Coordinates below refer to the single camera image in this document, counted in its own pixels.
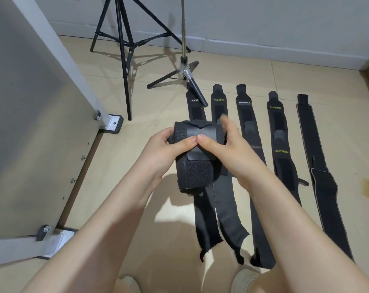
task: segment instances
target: hand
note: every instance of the hand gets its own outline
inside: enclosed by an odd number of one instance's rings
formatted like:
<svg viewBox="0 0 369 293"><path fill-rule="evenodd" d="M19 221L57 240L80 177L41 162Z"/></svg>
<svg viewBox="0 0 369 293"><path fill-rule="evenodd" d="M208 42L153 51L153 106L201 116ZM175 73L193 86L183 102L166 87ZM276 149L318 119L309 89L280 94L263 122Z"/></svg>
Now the hand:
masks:
<svg viewBox="0 0 369 293"><path fill-rule="evenodd" d="M269 170L241 136L236 124L228 116L221 116L221 124L224 131L227 132L225 146L205 135L198 135L197 143L220 159L223 165L237 177L239 184L250 192L251 179L265 171L269 172Z"/></svg>
<svg viewBox="0 0 369 293"><path fill-rule="evenodd" d="M153 175L153 190L158 187L163 175L170 169L175 158L197 145L195 136L186 138L175 144L170 144L168 138L173 132L174 128L170 127L150 137L134 164L135 166L147 169Z"/></svg>

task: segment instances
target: floor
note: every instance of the floor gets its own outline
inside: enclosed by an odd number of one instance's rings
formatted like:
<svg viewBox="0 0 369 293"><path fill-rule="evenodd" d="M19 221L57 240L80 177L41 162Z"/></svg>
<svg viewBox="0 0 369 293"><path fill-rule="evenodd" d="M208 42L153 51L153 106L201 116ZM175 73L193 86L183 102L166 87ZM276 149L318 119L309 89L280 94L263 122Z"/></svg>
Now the floor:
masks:
<svg viewBox="0 0 369 293"><path fill-rule="evenodd" d="M60 37L80 71L109 113L126 118L119 48L100 40L95 53L91 40ZM147 83L174 70L180 50L143 46L136 49L132 66L133 121L125 120L119 135L104 135L67 221L80 228L135 162L148 138L174 121L188 118L185 87L179 82L148 90ZM266 103L276 90L284 104L292 159L299 177L310 181L297 117L297 94L309 94L326 157L338 183L338 205L356 263L369 276L369 91L358 71L297 63L229 57L192 52L199 60L194 71L206 99L213 85L221 84L229 116L239 125L236 85L245 83L251 96L268 166L272 169ZM206 115L211 119L210 107ZM249 196L233 181L238 213L251 233ZM300 186L303 208L320 225L312 185ZM229 292L240 267L226 242L199 261L192 198L179 193L175 167L152 195L123 263L121 274L131 275L143 292ZM249 236L242 252L252 254ZM39 259L0 266L0 292L18 292L45 263Z"/></svg>

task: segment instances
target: sneaker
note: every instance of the sneaker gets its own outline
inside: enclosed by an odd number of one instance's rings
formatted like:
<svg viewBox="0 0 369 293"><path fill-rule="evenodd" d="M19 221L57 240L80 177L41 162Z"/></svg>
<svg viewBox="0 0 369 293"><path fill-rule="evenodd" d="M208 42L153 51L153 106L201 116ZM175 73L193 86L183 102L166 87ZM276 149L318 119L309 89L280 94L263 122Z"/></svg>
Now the sneaker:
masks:
<svg viewBox="0 0 369 293"><path fill-rule="evenodd" d="M132 293L141 293L140 286L136 282L136 280L132 277L124 277L122 279L126 284L128 284L129 289Z"/></svg>
<svg viewBox="0 0 369 293"><path fill-rule="evenodd" d="M247 293L251 283L260 275L257 271L241 270L233 279L231 293Z"/></svg>

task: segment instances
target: light stand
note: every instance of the light stand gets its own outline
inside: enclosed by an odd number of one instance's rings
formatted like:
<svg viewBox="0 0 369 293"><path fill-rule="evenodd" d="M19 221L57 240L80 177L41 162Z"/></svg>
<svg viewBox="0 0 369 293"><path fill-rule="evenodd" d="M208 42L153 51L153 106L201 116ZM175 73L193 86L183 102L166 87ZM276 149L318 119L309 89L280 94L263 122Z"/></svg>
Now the light stand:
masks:
<svg viewBox="0 0 369 293"><path fill-rule="evenodd" d="M161 83L162 81L172 78L172 76L180 73L183 80L188 80L188 83L193 89L193 93L198 98L198 100L201 102L202 106L207 107L207 101L205 100L204 96L202 95L201 90L199 89L197 83L194 80L194 77L191 73L191 68L196 67L199 62L195 61L192 63L187 64L187 56L186 56L186 23L185 23L185 0L182 0L182 56L181 56L181 66L176 69L175 71L163 76L162 78L150 83L147 85L147 88L152 88L156 84Z"/></svg>
<svg viewBox="0 0 369 293"><path fill-rule="evenodd" d="M111 36L109 34L101 32L100 29L102 27L104 18L106 16L107 10L109 8L110 1L111 0L106 0L104 2L102 14L100 15L99 23L98 23L98 26L97 26L96 31L95 31L94 39L92 40L90 51L91 52L94 51L95 43L96 43L96 40L98 39L98 36L110 38L110 39L113 39L114 41L117 41L119 43L120 52L121 52L122 72L123 72L122 77L123 77L123 82L124 82L124 87L125 87L126 109L128 111L128 120L131 121L132 120L132 110L131 110L131 103L130 103L130 96L129 96L128 76L129 76L129 71L130 71L130 63L132 61L133 54L134 54L134 49L141 46L141 45L144 45L144 44L146 44L146 43L148 43L148 42L150 42L154 39L157 39L157 38L163 38L163 37L171 36L172 38L177 40L177 42L180 43L180 44L182 44L182 41L180 41L180 39L174 33L172 33L171 30L169 28L167 28L139 0L133 0L133 1L141 9L143 9L155 22L157 22L158 25L160 25L166 31L165 33L160 34L160 35L156 35L156 36L153 36L151 38L144 39L144 40L141 40L141 41L138 41L138 42L134 42L131 30L130 30L130 26L129 26L128 15L126 14L125 4L123 3L123 0L115 0L115 11L117 13L117 26L118 26L119 37L116 38L114 36ZM126 35L128 36L129 41L124 41L123 40L122 20L123 20L123 26L125 27ZM129 53L128 53L128 57L126 59L125 59L125 48L124 48L124 46L129 47ZM182 45L182 49L185 49L185 50L187 49L188 52L191 52L191 50L188 47L186 47L185 44Z"/></svg>

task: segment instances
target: right hand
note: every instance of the right hand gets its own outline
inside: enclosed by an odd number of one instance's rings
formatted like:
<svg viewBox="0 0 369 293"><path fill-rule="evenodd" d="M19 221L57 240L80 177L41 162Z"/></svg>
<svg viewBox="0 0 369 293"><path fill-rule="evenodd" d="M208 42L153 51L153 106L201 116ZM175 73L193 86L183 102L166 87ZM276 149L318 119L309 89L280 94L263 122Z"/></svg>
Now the right hand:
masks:
<svg viewBox="0 0 369 293"><path fill-rule="evenodd" d="M223 165L237 177L239 184L250 192L251 181L269 170L228 116L221 116L221 124L227 132L226 145L221 145L205 135L198 135L197 143L220 159Z"/></svg>

